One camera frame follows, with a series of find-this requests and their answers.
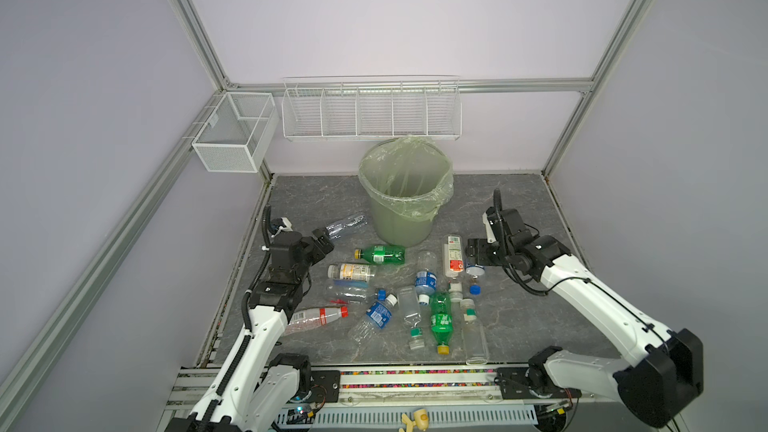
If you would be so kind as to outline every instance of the green trash can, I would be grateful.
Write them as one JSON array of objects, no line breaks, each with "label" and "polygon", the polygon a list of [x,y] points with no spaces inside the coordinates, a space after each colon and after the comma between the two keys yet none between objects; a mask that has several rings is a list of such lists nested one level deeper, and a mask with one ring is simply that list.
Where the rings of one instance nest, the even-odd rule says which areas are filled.
[{"label": "green trash can", "polygon": [[358,177],[371,198],[376,233],[403,247],[427,238],[440,206],[453,197],[451,159],[424,137],[373,147],[360,161]]}]

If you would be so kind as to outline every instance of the yellow object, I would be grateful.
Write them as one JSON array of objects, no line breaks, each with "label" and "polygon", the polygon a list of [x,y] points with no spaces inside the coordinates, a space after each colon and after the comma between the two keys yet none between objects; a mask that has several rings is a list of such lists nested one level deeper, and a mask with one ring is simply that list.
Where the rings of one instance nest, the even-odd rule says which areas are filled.
[{"label": "yellow object", "polygon": [[429,416],[426,409],[418,409],[414,412],[413,419],[419,430],[427,430],[429,428]]},{"label": "yellow object", "polygon": [[400,420],[402,420],[402,422],[403,422],[403,423],[406,425],[406,429],[405,429],[405,430],[403,430],[403,429],[401,428],[401,429],[400,429],[400,432],[413,432],[413,426],[414,426],[414,424],[416,424],[416,422],[414,422],[413,420],[411,420],[410,418],[408,418],[408,416],[407,416],[407,415],[405,415],[405,414],[403,414],[403,415],[400,417]]}]

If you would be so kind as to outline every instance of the robotic arm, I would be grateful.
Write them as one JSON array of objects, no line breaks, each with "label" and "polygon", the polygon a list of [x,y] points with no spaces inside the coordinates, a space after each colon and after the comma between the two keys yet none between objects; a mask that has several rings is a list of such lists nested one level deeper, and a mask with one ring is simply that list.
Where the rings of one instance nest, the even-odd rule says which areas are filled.
[{"label": "robotic arm", "polygon": [[[310,393],[310,361],[305,355],[279,354],[264,379],[261,375],[301,303],[310,267],[328,255],[333,244],[325,229],[303,237],[285,218],[270,223],[269,206],[264,207],[261,225],[266,255],[243,299],[240,335],[190,416],[171,419],[166,432],[263,432],[288,400]],[[276,234],[273,241],[271,232]],[[260,282],[270,257],[269,275]]]},{"label": "robotic arm", "polygon": [[[486,239],[468,240],[467,256],[497,265],[527,292],[554,292],[568,301],[619,350],[621,359],[576,355],[559,347],[528,361],[526,386],[540,397],[553,388],[576,388],[621,401],[651,427],[663,427],[704,389],[701,341],[687,329],[671,331],[602,283],[550,235],[531,233],[515,209],[503,210],[501,193],[483,215]],[[529,275],[523,279],[518,272]],[[545,288],[533,288],[533,280]]]}]

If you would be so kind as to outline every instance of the green soda bottle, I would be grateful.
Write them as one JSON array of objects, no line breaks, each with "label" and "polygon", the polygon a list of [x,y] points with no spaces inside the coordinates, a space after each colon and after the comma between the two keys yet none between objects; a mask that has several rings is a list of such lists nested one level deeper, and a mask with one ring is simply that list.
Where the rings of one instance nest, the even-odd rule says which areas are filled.
[{"label": "green soda bottle", "polygon": [[437,341],[437,353],[448,355],[448,341],[453,335],[453,318],[451,317],[451,299],[445,292],[434,294],[430,301],[432,306],[432,333]]},{"label": "green soda bottle", "polygon": [[399,245],[373,245],[355,250],[355,258],[361,258],[369,264],[404,264],[406,249]]}]

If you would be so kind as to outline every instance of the wire basket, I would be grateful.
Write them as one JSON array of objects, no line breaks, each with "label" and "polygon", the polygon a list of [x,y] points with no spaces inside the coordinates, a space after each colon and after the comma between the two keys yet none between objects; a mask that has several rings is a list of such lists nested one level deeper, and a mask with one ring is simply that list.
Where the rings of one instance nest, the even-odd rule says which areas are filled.
[{"label": "wire basket", "polygon": [[323,83],[286,79],[283,134],[289,140],[457,139],[462,101],[457,77]]},{"label": "wire basket", "polygon": [[272,94],[226,92],[192,147],[211,172],[258,172],[279,120]]}]

